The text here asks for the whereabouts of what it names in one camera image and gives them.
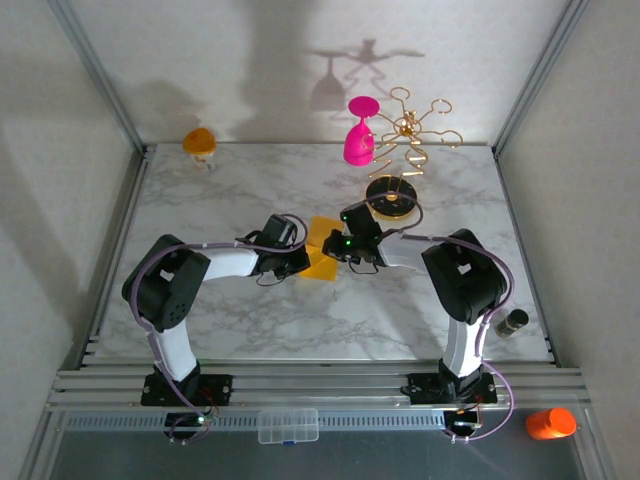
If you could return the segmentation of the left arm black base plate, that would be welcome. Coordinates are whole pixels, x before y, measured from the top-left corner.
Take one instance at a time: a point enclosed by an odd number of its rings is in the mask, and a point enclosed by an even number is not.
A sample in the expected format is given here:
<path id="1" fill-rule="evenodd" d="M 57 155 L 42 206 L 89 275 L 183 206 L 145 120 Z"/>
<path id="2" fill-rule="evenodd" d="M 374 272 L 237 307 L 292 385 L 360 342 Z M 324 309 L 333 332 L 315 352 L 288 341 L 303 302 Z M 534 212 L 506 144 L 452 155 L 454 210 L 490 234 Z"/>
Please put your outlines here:
<path id="1" fill-rule="evenodd" d="M 194 374 L 174 382 L 180 393 L 196 407 L 227 406 L 232 393 L 231 375 Z M 145 377 L 140 403 L 143 406 L 174 407 L 185 403 L 170 387 L 161 373 Z"/>

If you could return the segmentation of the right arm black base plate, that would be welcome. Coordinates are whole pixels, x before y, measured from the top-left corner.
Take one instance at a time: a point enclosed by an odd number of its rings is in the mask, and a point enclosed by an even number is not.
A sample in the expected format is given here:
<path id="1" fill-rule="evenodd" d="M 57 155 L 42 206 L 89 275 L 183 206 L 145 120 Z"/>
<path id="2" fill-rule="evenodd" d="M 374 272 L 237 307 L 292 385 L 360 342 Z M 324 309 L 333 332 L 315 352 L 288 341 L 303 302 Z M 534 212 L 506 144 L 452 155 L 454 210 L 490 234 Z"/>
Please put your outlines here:
<path id="1" fill-rule="evenodd" d="M 490 373 L 481 371 L 463 378 L 439 373 L 414 373 L 400 391 L 412 405 L 427 404 L 497 404 L 495 381 Z"/>

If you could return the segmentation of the aluminium rail beam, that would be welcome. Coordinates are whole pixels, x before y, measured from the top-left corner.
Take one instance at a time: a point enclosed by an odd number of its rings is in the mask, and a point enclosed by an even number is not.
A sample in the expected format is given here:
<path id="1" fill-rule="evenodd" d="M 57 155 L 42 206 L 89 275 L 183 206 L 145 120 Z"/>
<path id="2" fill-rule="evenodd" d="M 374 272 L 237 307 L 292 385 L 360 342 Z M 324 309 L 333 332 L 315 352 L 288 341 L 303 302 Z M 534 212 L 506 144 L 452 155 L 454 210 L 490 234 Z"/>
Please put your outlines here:
<path id="1" fill-rule="evenodd" d="M 226 410 L 270 407 L 329 409 L 409 409 L 400 389 L 414 373 L 434 373 L 433 363 L 382 362 L 338 364 L 210 363 L 203 374 L 231 375 Z M 56 374 L 45 401 L 49 411 L 179 411 L 182 406 L 153 407 L 140 403 L 145 377 L 142 365 L 94 365 Z M 509 399 L 520 408 L 588 406 L 585 380 L 577 368 L 549 363 L 500 364 L 494 375 L 497 408 Z"/>

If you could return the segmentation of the clear plastic organizer box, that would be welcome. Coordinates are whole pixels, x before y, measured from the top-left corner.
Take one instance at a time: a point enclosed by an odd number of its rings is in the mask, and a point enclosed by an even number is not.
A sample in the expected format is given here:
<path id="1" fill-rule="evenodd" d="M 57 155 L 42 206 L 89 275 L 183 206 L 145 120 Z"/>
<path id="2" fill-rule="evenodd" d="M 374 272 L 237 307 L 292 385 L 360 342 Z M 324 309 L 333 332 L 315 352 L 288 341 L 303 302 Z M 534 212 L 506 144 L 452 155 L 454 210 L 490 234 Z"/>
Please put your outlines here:
<path id="1" fill-rule="evenodd" d="M 319 438 L 319 413 L 314 408 L 270 409 L 258 415 L 261 445 L 295 445 Z"/>

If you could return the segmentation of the small black gold bottle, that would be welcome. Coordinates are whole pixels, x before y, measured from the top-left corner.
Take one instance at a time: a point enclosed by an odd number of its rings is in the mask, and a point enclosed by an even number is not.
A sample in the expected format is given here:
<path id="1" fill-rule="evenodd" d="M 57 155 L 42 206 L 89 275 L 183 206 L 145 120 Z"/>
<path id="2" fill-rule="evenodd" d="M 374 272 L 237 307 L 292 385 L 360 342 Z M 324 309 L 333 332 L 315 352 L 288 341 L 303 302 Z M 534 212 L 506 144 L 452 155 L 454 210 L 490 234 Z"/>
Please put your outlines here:
<path id="1" fill-rule="evenodd" d="M 529 323 L 529 315 L 522 309 L 512 310 L 496 326 L 496 334 L 501 338 L 508 338 Z"/>

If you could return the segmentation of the pink wine glass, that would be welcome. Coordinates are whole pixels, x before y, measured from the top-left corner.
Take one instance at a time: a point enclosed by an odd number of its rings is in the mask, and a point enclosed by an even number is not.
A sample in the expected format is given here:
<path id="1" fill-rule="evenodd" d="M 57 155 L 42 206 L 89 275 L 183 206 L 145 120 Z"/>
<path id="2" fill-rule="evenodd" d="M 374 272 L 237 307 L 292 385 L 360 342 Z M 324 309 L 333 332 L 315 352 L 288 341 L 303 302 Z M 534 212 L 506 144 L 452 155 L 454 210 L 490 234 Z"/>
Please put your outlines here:
<path id="1" fill-rule="evenodd" d="M 343 159 L 355 167 L 364 167 L 373 162 L 374 135 L 367 120 L 379 113 L 379 102 L 370 96 L 357 96 L 348 103 L 349 112 L 358 118 L 358 122 L 346 135 Z"/>

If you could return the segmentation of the aluminium corner post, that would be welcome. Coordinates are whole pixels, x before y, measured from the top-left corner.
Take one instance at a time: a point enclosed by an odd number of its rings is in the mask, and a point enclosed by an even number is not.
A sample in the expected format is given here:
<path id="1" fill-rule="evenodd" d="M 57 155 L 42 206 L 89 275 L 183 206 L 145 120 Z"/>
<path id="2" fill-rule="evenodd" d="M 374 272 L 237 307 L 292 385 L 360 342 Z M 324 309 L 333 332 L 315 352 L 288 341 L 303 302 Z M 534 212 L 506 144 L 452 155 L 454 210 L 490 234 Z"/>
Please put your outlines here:
<path id="1" fill-rule="evenodd" d="M 589 3 L 590 0 L 566 0 L 492 145 L 496 161 L 506 152 Z"/>
<path id="2" fill-rule="evenodd" d="M 143 154 L 145 152 L 145 144 L 141 140 L 98 54 L 95 52 L 70 0 L 45 1 L 75 50 L 94 87 L 123 132 L 127 142 L 135 152 Z"/>

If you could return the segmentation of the aluminium side rail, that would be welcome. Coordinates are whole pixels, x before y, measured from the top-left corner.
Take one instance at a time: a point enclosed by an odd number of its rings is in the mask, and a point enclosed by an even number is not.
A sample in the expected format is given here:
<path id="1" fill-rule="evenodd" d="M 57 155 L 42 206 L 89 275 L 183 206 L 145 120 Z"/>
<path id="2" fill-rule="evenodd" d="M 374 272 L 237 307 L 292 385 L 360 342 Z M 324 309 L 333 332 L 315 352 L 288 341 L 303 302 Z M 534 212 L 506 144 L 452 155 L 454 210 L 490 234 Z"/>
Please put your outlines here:
<path id="1" fill-rule="evenodd" d="M 98 255 L 89 289 L 89 299 L 80 310 L 79 330 L 74 334 L 64 367 L 79 369 L 92 336 L 99 333 L 113 290 L 114 279 L 148 169 L 150 145 L 131 155 L 124 179 L 116 197 L 106 229 L 106 237 Z"/>
<path id="2" fill-rule="evenodd" d="M 555 365 L 556 367 L 560 367 L 561 366 L 561 362 L 558 360 L 558 356 L 557 356 L 557 352 L 556 352 L 556 347 L 554 345 L 554 341 L 553 338 L 551 336 L 550 330 L 549 330 L 549 326 L 548 326 L 548 322 L 546 321 L 545 318 L 545 311 L 544 308 L 541 304 L 541 298 L 539 295 L 539 291 L 538 288 L 536 286 L 535 283 L 535 279 L 533 277 L 533 270 L 531 267 L 531 262 L 530 262 L 530 258 L 529 255 L 527 253 L 526 250 L 526 245 L 524 242 L 524 236 L 523 236 L 523 231 L 520 225 L 520 222 L 518 220 L 518 216 L 517 216 L 517 212 L 514 206 L 514 202 L 513 202 L 513 196 L 511 195 L 510 191 L 509 191 L 509 187 L 507 185 L 507 181 L 506 181 L 506 177 L 505 174 L 503 172 L 503 167 L 501 166 L 501 163 L 498 159 L 497 155 L 494 155 L 494 164 L 495 164 L 495 168 L 496 168 L 496 172 L 498 175 L 498 178 L 500 180 L 501 183 L 501 187 L 503 190 L 503 194 L 504 194 L 504 198 L 506 201 L 506 205 L 507 208 L 509 210 L 509 215 L 513 224 L 513 228 L 514 228 L 514 232 L 515 232 L 515 236 L 516 236 L 516 241 L 518 244 L 518 248 L 520 251 L 520 255 L 522 258 L 522 262 L 524 265 L 524 270 L 526 273 L 526 277 L 527 277 L 527 282 L 529 285 L 529 290 L 531 292 L 532 295 L 532 299 L 535 305 L 535 309 L 536 312 L 538 314 L 538 323 L 540 324 L 540 328 L 541 331 L 543 333 L 543 337 L 544 337 L 544 341 L 545 341 L 545 345 L 547 347 L 547 350 L 551 356 L 551 360 L 550 363 Z"/>

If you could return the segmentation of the white cup with orange lid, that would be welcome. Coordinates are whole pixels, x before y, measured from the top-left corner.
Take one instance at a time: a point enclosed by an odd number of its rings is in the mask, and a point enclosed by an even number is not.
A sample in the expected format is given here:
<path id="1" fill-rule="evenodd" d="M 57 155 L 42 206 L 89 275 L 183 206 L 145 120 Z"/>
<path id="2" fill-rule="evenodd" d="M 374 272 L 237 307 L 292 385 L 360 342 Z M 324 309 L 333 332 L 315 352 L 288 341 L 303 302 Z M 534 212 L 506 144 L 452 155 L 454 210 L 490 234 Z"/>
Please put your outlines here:
<path id="1" fill-rule="evenodd" d="M 195 165 L 204 170 L 212 170 L 213 155 L 217 149 L 214 134 L 207 128 L 197 128 L 189 132 L 182 142 L 183 151 Z"/>

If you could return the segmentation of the orange plastic cup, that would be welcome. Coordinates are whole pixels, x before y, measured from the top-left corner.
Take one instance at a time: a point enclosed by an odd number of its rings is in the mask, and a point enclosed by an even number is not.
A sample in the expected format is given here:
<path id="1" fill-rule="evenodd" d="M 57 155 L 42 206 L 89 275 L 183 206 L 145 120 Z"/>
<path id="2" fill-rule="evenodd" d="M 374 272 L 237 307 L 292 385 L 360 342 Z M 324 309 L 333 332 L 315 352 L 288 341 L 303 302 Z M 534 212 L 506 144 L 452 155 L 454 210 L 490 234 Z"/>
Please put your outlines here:
<path id="1" fill-rule="evenodd" d="M 552 440 L 573 435 L 577 430 L 577 421 L 568 409 L 555 407 L 529 415 L 525 428 L 533 439 Z"/>

